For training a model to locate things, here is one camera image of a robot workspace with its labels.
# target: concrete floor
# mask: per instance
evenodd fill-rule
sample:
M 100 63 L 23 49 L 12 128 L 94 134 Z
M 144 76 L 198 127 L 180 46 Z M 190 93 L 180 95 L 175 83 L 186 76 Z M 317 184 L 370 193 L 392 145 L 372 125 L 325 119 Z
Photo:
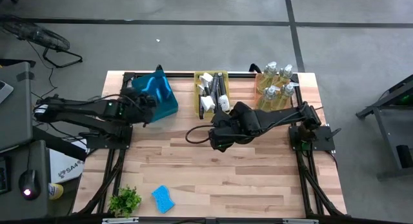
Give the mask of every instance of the concrete floor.
M 1 13 L 25 17 L 148 20 L 288 21 L 285 0 L 20 0 Z M 413 0 L 292 0 L 296 21 L 411 23 Z M 246 71 L 276 60 L 296 65 L 289 27 L 43 25 L 71 42 L 83 63 L 55 70 L 58 94 L 88 99 L 101 93 L 107 70 L 225 69 Z M 335 137 L 340 181 L 348 213 L 358 218 L 412 223 L 412 178 L 379 182 L 394 168 L 376 120 L 355 113 L 393 84 L 413 74 L 413 29 L 298 28 L 306 72 L 314 72 L 328 122 L 343 130 Z M 0 57 L 32 59 L 32 90 L 50 90 L 49 69 L 30 46 L 0 33 Z M 59 62 L 69 60 L 51 55 Z M 76 134 L 80 129 L 57 125 Z

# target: wooden table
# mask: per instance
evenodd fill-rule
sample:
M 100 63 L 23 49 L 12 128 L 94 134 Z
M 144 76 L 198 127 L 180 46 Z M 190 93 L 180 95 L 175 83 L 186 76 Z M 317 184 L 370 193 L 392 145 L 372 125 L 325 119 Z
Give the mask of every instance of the wooden table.
M 108 72 L 104 96 L 119 93 L 123 73 Z M 321 107 L 315 75 L 300 73 L 298 76 L 303 101 L 314 108 Z M 146 128 L 142 128 L 142 124 L 135 125 L 131 147 L 126 152 L 121 186 L 136 186 L 143 198 L 132 216 L 305 217 L 296 155 L 289 145 L 288 125 L 273 128 L 250 144 L 234 144 L 225 153 L 212 150 L 209 142 L 192 145 L 185 141 L 185 133 L 208 122 L 199 120 L 194 112 L 193 79 L 168 80 L 179 103 L 178 113 Z M 242 101 L 254 107 L 254 80 L 231 78 L 230 96 L 231 105 Z M 317 113 L 325 123 L 323 109 Z M 191 134 L 194 141 L 206 137 L 207 129 L 195 130 Z M 74 212 L 82 209 L 101 185 L 107 154 L 108 150 L 97 150 L 86 160 Z M 334 161 L 325 152 L 314 152 L 314 160 L 321 188 L 345 213 Z M 176 204 L 166 214 L 159 213 L 151 197 L 151 192 L 160 185 L 169 188 Z M 313 190 L 308 191 L 312 208 L 316 210 Z

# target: spray bottle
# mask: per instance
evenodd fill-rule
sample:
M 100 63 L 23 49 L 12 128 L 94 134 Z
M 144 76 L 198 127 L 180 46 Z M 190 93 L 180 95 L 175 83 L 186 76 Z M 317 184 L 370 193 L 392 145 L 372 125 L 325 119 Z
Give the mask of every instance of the spray bottle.
M 294 87 L 291 84 L 283 85 L 281 87 L 280 95 L 277 96 L 273 103 L 272 110 L 281 110 L 285 108 L 287 101 L 294 94 Z
M 279 71 L 279 77 L 274 81 L 274 85 L 278 88 L 288 84 L 292 76 L 292 65 L 287 65 Z
M 265 66 L 261 79 L 257 82 L 257 91 L 262 94 L 265 88 L 271 86 L 274 76 L 277 74 L 277 63 L 271 62 Z
M 269 88 L 264 89 L 263 95 L 258 99 L 256 109 L 271 111 L 273 102 L 276 98 L 276 87 L 272 85 Z

